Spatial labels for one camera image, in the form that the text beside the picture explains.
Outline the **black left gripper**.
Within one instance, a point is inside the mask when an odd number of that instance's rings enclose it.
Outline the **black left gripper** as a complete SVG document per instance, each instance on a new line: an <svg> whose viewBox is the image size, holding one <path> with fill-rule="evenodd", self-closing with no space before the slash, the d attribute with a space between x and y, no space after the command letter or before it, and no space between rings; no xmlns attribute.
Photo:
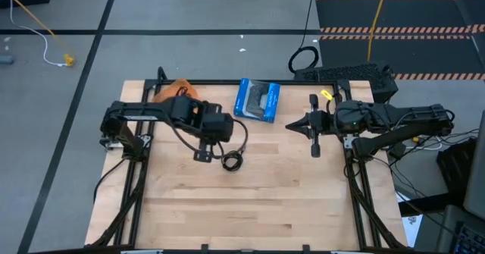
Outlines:
<svg viewBox="0 0 485 254"><path fill-rule="evenodd" d="M200 162L211 162L220 155L213 152L214 146L228 143L233 134L233 119L228 113L205 113L196 127L194 136L199 139L199 148L194 151L193 159Z"/></svg>

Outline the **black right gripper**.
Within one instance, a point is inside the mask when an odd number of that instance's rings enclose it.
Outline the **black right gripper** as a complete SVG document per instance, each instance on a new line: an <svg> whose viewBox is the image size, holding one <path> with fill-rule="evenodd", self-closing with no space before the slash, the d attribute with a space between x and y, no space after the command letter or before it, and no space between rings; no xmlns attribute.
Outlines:
<svg viewBox="0 0 485 254"><path fill-rule="evenodd" d="M334 97L331 96L330 100L327 100L325 111L323 111L319 109L318 96L311 94L309 96L310 113L306 113L303 118L291 123L291 126L286 126L287 130L301 133L311 140L311 156L313 158L319 158L321 156L319 136L332 132L330 124L333 118L330 113L330 103L333 99Z"/></svg>

